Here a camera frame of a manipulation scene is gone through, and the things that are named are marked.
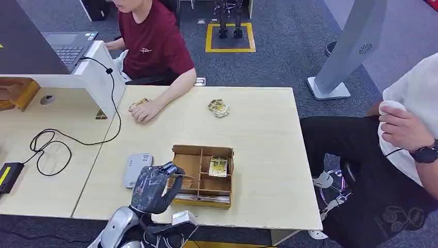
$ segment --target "power adapter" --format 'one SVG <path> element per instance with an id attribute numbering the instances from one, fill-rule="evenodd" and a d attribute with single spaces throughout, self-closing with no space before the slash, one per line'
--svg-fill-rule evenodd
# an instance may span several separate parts
<path id="1" fill-rule="evenodd" d="M 5 163 L 0 169 L 0 195 L 9 194 L 18 176 L 23 170 L 23 163 Z"/>

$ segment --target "wooden box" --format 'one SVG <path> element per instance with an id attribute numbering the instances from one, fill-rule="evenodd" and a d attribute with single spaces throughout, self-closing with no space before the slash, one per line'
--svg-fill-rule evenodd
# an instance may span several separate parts
<path id="1" fill-rule="evenodd" d="M 229 209 L 232 200 L 233 149 L 174 145 L 173 163 L 185 171 L 182 189 L 172 203 Z M 227 158 L 226 177 L 209 175 L 211 157 Z M 168 186 L 175 178 L 169 179 Z"/>
<path id="2" fill-rule="evenodd" d="M 25 111 L 39 89 L 28 77 L 0 77 L 0 111 L 14 107 Z"/>

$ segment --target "person's hand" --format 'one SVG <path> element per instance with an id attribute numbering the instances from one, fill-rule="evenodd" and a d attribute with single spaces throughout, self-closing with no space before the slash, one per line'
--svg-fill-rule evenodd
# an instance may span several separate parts
<path id="1" fill-rule="evenodd" d="M 118 50 L 118 44 L 115 41 L 111 41 L 111 42 L 107 42 L 105 43 L 106 48 L 108 49 L 108 51 L 113 51 L 113 50 Z"/>
<path id="2" fill-rule="evenodd" d="M 381 122 L 386 122 L 382 125 L 385 141 L 411 153 L 434 144 L 432 133 L 416 115 L 388 106 L 382 107 L 382 111 L 387 113 L 379 117 Z"/>
<path id="3" fill-rule="evenodd" d="M 132 118 L 134 118 L 137 123 L 147 123 L 163 108 L 163 104 L 157 101 L 150 101 L 142 103 L 135 108 L 129 108 L 128 111 L 131 112 Z"/>

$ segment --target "wristwatch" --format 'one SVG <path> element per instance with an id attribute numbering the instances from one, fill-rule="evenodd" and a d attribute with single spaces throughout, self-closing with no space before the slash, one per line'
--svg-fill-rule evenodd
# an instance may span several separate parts
<path id="1" fill-rule="evenodd" d="M 411 156 L 417 163 L 430 164 L 438 160 L 438 139 L 435 140 L 435 144 L 429 147 L 423 147 L 416 152 L 411 153 Z"/>

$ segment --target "black robot glove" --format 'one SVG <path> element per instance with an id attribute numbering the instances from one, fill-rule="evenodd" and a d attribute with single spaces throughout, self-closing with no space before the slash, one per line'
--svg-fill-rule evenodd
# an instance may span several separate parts
<path id="1" fill-rule="evenodd" d="M 137 178 L 130 207 L 142 213 L 159 214 L 166 211 L 182 186 L 182 176 L 179 176 L 172 188 L 163 195 L 167 180 L 173 173 L 185 174 L 183 169 L 171 162 L 163 166 L 144 167 Z"/>

